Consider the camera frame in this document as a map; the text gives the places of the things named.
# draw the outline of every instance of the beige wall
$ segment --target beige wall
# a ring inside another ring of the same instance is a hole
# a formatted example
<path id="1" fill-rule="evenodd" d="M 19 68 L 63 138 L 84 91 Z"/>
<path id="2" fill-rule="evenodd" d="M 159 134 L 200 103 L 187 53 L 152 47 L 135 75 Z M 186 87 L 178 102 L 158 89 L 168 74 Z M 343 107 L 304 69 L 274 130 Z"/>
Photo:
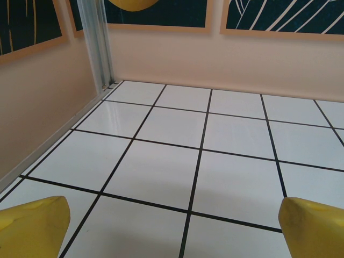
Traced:
<path id="1" fill-rule="evenodd" d="M 84 39 L 0 66 L 0 178 L 87 105 L 96 89 Z"/>
<path id="2" fill-rule="evenodd" d="M 343 42 L 110 30 L 115 73 L 161 82 L 344 102 Z"/>

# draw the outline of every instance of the baseboard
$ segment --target baseboard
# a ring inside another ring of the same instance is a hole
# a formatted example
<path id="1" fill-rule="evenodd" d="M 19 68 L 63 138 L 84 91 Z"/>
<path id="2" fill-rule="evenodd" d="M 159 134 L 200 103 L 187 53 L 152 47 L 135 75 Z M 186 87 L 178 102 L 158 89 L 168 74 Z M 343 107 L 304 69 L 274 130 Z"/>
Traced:
<path id="1" fill-rule="evenodd" d="M 95 97 L 89 104 L 87 104 L 80 112 L 73 116 L 68 122 L 66 122 L 57 132 L 55 132 L 49 139 L 41 144 L 34 152 L 26 157 L 15 168 L 8 172 L 3 178 L 0 179 L 0 193 L 4 191 L 22 172 L 25 171 L 33 162 L 41 157 L 54 143 L 59 140 L 71 127 L 77 123 L 88 111 L 92 109 L 109 90 L 104 91 L 97 97 Z"/>

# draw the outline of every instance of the wooden picture frame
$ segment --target wooden picture frame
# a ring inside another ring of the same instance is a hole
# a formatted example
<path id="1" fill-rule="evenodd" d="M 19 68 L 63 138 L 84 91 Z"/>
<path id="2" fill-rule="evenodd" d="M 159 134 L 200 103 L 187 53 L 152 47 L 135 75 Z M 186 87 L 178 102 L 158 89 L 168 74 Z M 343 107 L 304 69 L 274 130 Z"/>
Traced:
<path id="1" fill-rule="evenodd" d="M 220 34 L 222 35 L 237 35 L 249 37 L 268 37 L 280 39 L 306 39 L 306 40 L 329 40 L 329 41 L 344 41 L 344 35 L 341 34 L 316 34 L 316 33 L 295 33 L 295 32 L 275 32 L 275 31 L 257 31 L 257 30 L 235 30 L 227 28 L 228 12 L 231 1 L 224 0 Z"/>
<path id="2" fill-rule="evenodd" d="M 118 30 L 141 30 L 141 31 L 161 31 L 161 32 L 184 32 L 209 34 L 211 31 L 211 20 L 213 14 L 214 0 L 207 0 L 205 27 L 182 27 L 182 26 L 162 26 L 162 25 L 139 25 L 139 24 L 115 24 L 108 23 L 108 28 Z"/>
<path id="3" fill-rule="evenodd" d="M 51 47 L 55 47 L 55 46 L 58 46 L 62 43 L 67 42 L 68 37 L 67 37 L 67 33 L 66 33 L 65 24 L 63 21 L 63 15 L 61 13 L 59 1 L 58 0 L 51 0 L 51 1 L 54 4 L 54 8 L 55 8 L 55 12 L 56 12 L 56 16 L 58 19 L 58 23 L 59 23 L 59 27 L 60 27 L 62 36 L 60 36 L 58 38 L 51 39 L 51 40 L 47 40 L 47 41 L 44 41 L 42 43 L 38 43 L 38 44 L 35 44 L 32 46 L 28 46 L 28 47 L 25 47 L 25 48 L 22 48 L 22 49 L 19 49 L 16 51 L 13 51 L 11 53 L 0 55 L 0 65 L 2 65 L 4 63 L 12 62 L 14 60 L 21 59 L 25 56 L 32 55 L 32 54 L 35 54 L 37 52 L 40 52 L 40 51 L 43 51 L 43 50 L 46 50 L 46 49 L 49 49 Z"/>

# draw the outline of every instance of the floor tile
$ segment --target floor tile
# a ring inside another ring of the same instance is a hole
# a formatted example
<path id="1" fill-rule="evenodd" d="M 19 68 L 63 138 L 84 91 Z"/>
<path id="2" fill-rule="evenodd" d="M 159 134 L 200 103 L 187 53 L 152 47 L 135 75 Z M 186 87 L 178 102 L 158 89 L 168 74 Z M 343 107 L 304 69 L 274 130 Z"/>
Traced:
<path id="1" fill-rule="evenodd" d="M 276 163 L 202 152 L 193 211 L 280 228 Z"/>
<path id="2" fill-rule="evenodd" d="M 8 192 L 8 191 L 10 191 L 17 183 L 19 183 L 19 181 L 20 180 L 22 180 L 21 178 L 17 178 L 16 180 L 14 180 L 4 191 L 2 191 L 1 193 L 0 193 L 0 199 L 4 196 L 4 195 L 6 195 L 6 193 Z"/>
<path id="3" fill-rule="evenodd" d="M 287 98 L 264 95 L 270 120 L 329 126 L 317 105 L 311 99 Z"/>
<path id="4" fill-rule="evenodd" d="M 274 159 L 267 123 L 264 120 L 210 114 L 203 147 Z"/>
<path id="5" fill-rule="evenodd" d="M 164 84 L 125 81 L 107 98 L 110 101 L 122 101 L 153 105 Z"/>
<path id="6" fill-rule="evenodd" d="M 137 138 L 199 148 L 204 120 L 204 113 L 155 107 Z"/>
<path id="7" fill-rule="evenodd" d="M 344 103 L 317 101 L 333 127 L 344 128 Z"/>
<path id="8" fill-rule="evenodd" d="M 191 216 L 184 258 L 291 258 L 283 234 Z"/>
<path id="9" fill-rule="evenodd" d="M 90 109 L 90 111 L 88 111 L 81 119 L 79 119 L 78 122 L 76 122 L 72 127 L 71 129 L 75 129 L 81 122 L 82 120 L 84 120 L 94 109 L 96 109 L 99 105 L 101 104 L 101 102 L 97 103 L 94 107 L 92 107 Z"/>
<path id="10" fill-rule="evenodd" d="M 100 190 L 128 143 L 127 139 L 73 132 L 30 176 Z"/>
<path id="11" fill-rule="evenodd" d="M 279 160 L 344 169 L 344 147 L 330 128 L 270 122 Z"/>
<path id="12" fill-rule="evenodd" d="M 45 158 L 46 155 L 49 154 L 49 152 L 56 147 L 56 145 L 58 145 L 71 131 L 68 131 L 67 133 L 65 133 L 59 140 L 57 140 L 46 152 L 44 152 L 44 154 L 39 157 L 35 162 L 33 162 L 27 169 L 25 169 L 25 171 L 22 173 L 22 175 L 26 175 L 27 173 L 29 173 L 31 171 L 31 169 L 33 169 L 34 166 L 36 166 L 42 159 Z"/>
<path id="13" fill-rule="evenodd" d="M 344 173 L 281 163 L 287 195 L 344 209 Z"/>
<path id="14" fill-rule="evenodd" d="M 337 134 L 339 134 L 340 138 L 344 141 L 344 130 L 336 130 Z"/>
<path id="15" fill-rule="evenodd" d="M 185 218 L 179 212 L 101 197 L 66 258 L 176 258 Z"/>
<path id="16" fill-rule="evenodd" d="M 188 209 L 198 150 L 134 141 L 105 192 Z"/>
<path id="17" fill-rule="evenodd" d="M 265 119 L 259 94 L 214 90 L 210 112 Z"/>
<path id="18" fill-rule="evenodd" d="M 149 106 L 105 101 L 78 129 L 133 137 L 149 109 Z"/>
<path id="19" fill-rule="evenodd" d="M 206 111 L 210 89 L 167 85 L 157 101 L 157 106 Z"/>
<path id="20" fill-rule="evenodd" d="M 17 188 L 0 203 L 0 210 L 7 209 L 34 200 L 51 196 L 65 196 L 70 208 L 70 223 L 64 238 L 60 253 L 65 248 L 69 239 L 85 216 L 96 195 L 73 189 L 58 187 L 56 185 L 24 180 Z"/>

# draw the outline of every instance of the framed picture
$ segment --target framed picture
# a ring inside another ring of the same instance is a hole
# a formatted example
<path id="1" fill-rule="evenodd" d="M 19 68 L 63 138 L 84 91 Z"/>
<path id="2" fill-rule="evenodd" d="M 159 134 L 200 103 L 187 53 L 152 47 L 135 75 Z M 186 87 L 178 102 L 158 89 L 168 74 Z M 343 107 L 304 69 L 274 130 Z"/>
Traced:
<path id="1" fill-rule="evenodd" d="M 109 28 L 209 33 L 213 0 L 105 0 Z"/>
<path id="2" fill-rule="evenodd" d="M 344 40 L 344 1 L 224 0 L 221 34 Z"/>
<path id="3" fill-rule="evenodd" d="M 58 0 L 0 1 L 0 64 L 66 41 Z"/>

